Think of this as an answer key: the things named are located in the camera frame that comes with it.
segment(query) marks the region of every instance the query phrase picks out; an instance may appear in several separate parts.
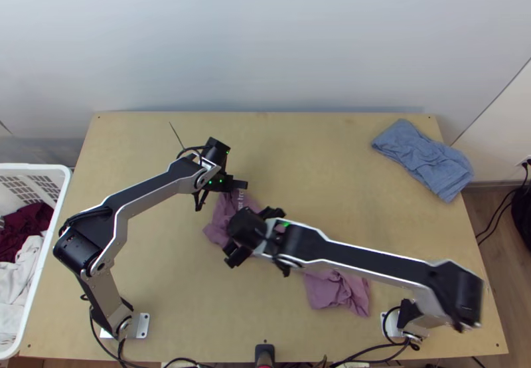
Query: table top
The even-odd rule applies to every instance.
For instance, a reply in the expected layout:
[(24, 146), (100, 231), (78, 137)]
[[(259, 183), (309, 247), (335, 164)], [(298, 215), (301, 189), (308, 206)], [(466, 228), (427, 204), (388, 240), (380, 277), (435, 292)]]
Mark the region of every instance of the table top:
[[(458, 196), (446, 204), (371, 140), (398, 118), (441, 140), (425, 114), (112, 112), (90, 124), (59, 222), (107, 195), (164, 172), (181, 149), (209, 136), (232, 148), (227, 171), (249, 181), (262, 206), (281, 207), (331, 239), (423, 260), (450, 258), (486, 279), (485, 268)], [(262, 259), (229, 269), (202, 228), (217, 196), (199, 213), (191, 195), (177, 195), (129, 221), (128, 242), (113, 276), (122, 297), (149, 312), (147, 339), (127, 341), (132, 361), (190, 357), (202, 362), (253, 361), (254, 346), (275, 345), (278, 361), (345, 358), (385, 343), (379, 313), (411, 293), (371, 282), (371, 314), (344, 307), (312, 310), (300, 274), (283, 278)], [(72, 273), (51, 254), (29, 317), (21, 355), (106, 359), (89, 327), (88, 303)], [(493, 294), (487, 286), (482, 328), (459, 334), (431, 331), (420, 351), (400, 359), (507, 353)], [(116, 342), (104, 341), (116, 351)], [(367, 358), (385, 358), (382, 350)]]

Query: white laundry basket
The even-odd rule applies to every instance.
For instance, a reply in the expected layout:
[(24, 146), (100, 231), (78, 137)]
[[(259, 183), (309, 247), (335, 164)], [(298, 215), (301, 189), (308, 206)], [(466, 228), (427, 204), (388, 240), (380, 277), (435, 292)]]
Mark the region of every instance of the white laundry basket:
[[(54, 238), (57, 218), (71, 176), (72, 172), (69, 168), (62, 165), (0, 163), (0, 216), (8, 215), (25, 205), (36, 202), (45, 202), (54, 208), (54, 214), (38, 256), (17, 337), (10, 345), (0, 345), (0, 360), (12, 357), (20, 348), (44, 260)], [(3, 228), (2, 219), (0, 219), (0, 227)]]

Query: electrical outlet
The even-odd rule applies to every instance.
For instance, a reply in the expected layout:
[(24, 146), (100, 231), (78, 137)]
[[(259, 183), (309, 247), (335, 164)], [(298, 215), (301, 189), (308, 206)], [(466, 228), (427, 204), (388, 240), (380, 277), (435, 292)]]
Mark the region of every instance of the electrical outlet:
[(527, 159), (531, 159), (531, 155), (527, 155), (524, 159), (519, 161), (515, 166), (521, 166), (522, 163), (527, 162)]

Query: dark red clothing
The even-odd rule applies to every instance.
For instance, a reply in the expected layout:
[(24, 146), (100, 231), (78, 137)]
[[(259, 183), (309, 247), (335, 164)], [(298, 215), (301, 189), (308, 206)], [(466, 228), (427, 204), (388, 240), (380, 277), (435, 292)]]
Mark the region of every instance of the dark red clothing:
[(40, 235), (48, 229), (54, 209), (46, 203), (33, 203), (4, 216), (0, 232), (0, 262), (15, 262), (17, 252), (30, 235)]

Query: white wall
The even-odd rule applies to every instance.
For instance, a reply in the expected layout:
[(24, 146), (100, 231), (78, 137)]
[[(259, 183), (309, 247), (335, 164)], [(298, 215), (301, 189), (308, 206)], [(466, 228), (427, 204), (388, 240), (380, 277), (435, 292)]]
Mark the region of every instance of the white wall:
[(452, 142), (531, 56), (531, 0), (0, 0), (0, 120), (98, 110), (437, 114)]
[(524, 178), (518, 163), (531, 157), (530, 63), (453, 146), (470, 159), (474, 181)]

